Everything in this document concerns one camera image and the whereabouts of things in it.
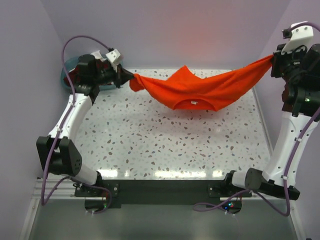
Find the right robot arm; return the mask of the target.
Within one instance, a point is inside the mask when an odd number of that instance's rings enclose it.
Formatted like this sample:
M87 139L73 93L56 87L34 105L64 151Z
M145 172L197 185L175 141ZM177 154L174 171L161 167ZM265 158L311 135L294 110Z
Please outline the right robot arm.
M285 51L277 47L272 58L272 78L285 81L281 98L281 128L264 170L231 171L221 183L230 197L250 190L279 199L297 200L296 173L310 135L320 122L320 45L299 45Z

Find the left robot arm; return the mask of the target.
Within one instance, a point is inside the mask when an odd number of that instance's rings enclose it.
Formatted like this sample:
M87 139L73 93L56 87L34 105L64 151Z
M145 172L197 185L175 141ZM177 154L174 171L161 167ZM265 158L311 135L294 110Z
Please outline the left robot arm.
M72 72L73 91L66 108L55 127L47 136L40 136L36 148L46 178L49 173L70 177L86 184L86 191L99 196L104 184L99 173L87 167L75 146L75 139L85 115L93 106L101 85L114 84L120 88L134 75L121 66L121 54L117 49L106 54L105 59L85 54L78 58Z

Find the orange t shirt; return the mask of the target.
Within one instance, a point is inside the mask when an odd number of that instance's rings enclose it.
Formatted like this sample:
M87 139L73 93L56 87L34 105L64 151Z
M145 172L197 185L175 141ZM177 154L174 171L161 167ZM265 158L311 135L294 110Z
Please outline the orange t shirt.
M167 80L135 74L129 81L134 92L146 90L151 97L172 110L219 111L251 90L272 67L272 55L245 67L200 78L187 66Z

